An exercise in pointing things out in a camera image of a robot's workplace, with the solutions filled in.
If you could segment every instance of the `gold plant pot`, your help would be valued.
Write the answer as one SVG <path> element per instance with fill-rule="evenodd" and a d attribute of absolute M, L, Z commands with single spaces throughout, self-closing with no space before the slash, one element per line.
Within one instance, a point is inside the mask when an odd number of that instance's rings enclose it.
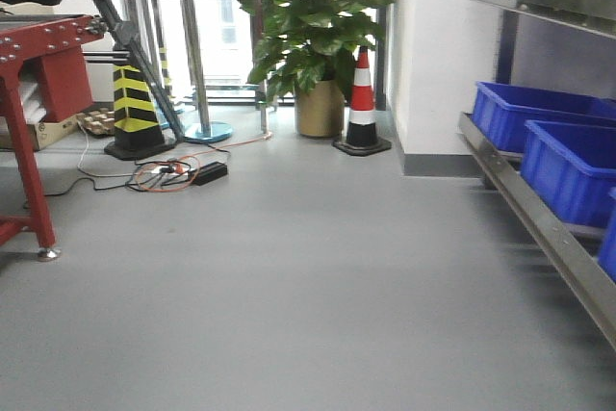
<path fill-rule="evenodd" d="M 345 123 L 345 97 L 335 81 L 320 81 L 310 93 L 295 93 L 295 128 L 306 137 L 339 136 Z"/>

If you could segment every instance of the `red metal frame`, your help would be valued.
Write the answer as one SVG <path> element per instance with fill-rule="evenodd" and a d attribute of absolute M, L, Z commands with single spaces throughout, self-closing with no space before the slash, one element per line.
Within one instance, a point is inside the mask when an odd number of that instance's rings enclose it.
<path fill-rule="evenodd" d="M 17 23 L 19 19 L 19 16 L 12 17 Z M 29 216 L 0 216 L 0 245 L 21 231 L 35 232 L 38 244 L 43 248 L 51 248 L 56 243 L 34 147 L 28 135 L 19 97 L 19 71 L 27 61 L 32 61 L 38 69 L 39 78 L 43 80 L 43 104 L 49 113 L 47 120 L 62 120 L 85 109 L 91 104 L 91 95 L 90 99 L 80 98 L 79 101 L 62 100 L 63 97 L 74 98 L 76 93 L 71 91 L 58 98 L 56 96 L 59 89 L 73 86 L 75 75 L 79 81 L 77 88 L 84 91 L 85 62 L 83 56 L 79 60 L 76 53 L 81 55 L 79 47 L 83 43 L 102 39 L 102 35 L 88 32 L 91 21 L 92 17 L 88 15 L 51 20 L 46 18 L 35 21 L 35 24 L 0 31 L 0 116 L 6 118 L 9 126 L 14 155 L 30 207 Z"/>

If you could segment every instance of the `blue bin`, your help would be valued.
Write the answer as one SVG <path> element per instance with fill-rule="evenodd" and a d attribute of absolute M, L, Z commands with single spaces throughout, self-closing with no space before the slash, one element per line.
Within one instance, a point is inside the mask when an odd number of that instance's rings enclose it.
<path fill-rule="evenodd" d="M 616 128 L 530 120 L 520 173 L 558 218 L 606 228 Z"/>
<path fill-rule="evenodd" d="M 478 82 L 471 119 L 497 149 L 523 153 L 527 120 L 616 127 L 616 102 L 574 93 Z"/>
<path fill-rule="evenodd" d="M 612 189 L 609 195 L 616 199 L 616 190 Z M 605 237 L 599 249 L 599 265 L 616 281 L 616 207 L 612 208 L 612 215 L 605 230 Z"/>

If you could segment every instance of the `cardboard box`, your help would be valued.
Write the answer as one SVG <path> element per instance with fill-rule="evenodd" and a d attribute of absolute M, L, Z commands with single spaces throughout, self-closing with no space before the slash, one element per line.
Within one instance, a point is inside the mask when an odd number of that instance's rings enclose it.
<path fill-rule="evenodd" d="M 28 124 L 28 134 L 35 148 L 40 151 L 45 146 L 49 146 L 56 141 L 72 134 L 78 128 L 77 117 L 71 116 L 62 122 L 39 122 L 38 124 Z M 7 133 L 0 133 L 0 148 L 12 148 L 11 136 Z"/>

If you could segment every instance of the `yellow and black striped cone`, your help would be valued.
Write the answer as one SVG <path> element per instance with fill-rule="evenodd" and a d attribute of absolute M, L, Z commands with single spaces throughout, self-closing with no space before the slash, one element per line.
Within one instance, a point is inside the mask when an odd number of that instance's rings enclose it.
<path fill-rule="evenodd" d="M 171 83 L 171 76 L 169 75 L 169 68 L 167 62 L 167 49 L 160 47 L 158 49 L 158 56 L 161 60 L 161 71 L 163 73 L 163 86 L 169 97 L 173 96 L 173 85 Z"/>
<path fill-rule="evenodd" d="M 346 139 L 336 139 L 333 145 L 350 156 L 368 156 L 392 147 L 389 141 L 381 139 L 376 134 L 368 47 L 359 48 Z"/>
<path fill-rule="evenodd" d="M 147 84 L 141 72 L 128 64 L 114 66 L 115 141 L 105 152 L 134 161 L 171 149 L 175 143 L 167 140 L 156 117 Z"/>

